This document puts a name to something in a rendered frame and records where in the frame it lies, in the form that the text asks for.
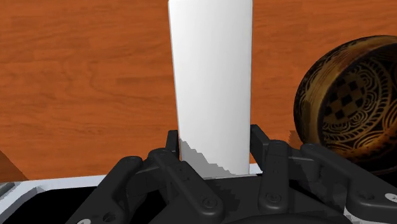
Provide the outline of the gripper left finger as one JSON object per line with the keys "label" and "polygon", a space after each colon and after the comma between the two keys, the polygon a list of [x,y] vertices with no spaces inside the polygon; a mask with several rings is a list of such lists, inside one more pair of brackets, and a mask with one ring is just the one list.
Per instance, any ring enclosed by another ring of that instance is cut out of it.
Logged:
{"label": "gripper left finger", "polygon": [[185,161],[178,133],[163,148],[124,157],[66,224],[221,224],[223,201]]}

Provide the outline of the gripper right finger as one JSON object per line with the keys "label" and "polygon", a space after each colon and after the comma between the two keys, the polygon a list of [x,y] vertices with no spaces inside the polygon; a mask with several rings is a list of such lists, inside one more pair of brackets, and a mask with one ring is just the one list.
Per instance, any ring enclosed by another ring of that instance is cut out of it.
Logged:
{"label": "gripper right finger", "polygon": [[289,209],[290,180],[337,211],[397,224],[397,188],[318,144],[294,149],[251,126],[250,152],[262,171],[258,203],[271,213]]}

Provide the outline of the tall white cup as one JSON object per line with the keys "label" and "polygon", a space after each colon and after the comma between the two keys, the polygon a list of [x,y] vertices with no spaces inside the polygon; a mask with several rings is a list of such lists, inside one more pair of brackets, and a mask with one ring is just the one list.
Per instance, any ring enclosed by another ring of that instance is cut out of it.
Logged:
{"label": "tall white cup", "polygon": [[253,0],[169,0],[181,159],[204,178],[249,173]]}

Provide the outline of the brown patterned bowl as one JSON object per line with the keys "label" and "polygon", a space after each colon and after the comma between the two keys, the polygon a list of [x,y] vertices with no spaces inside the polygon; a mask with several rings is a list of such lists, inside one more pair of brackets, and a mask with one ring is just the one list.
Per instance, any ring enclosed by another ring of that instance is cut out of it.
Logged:
{"label": "brown patterned bowl", "polygon": [[293,106],[303,143],[383,175],[397,171],[397,36],[341,44],[302,78]]}

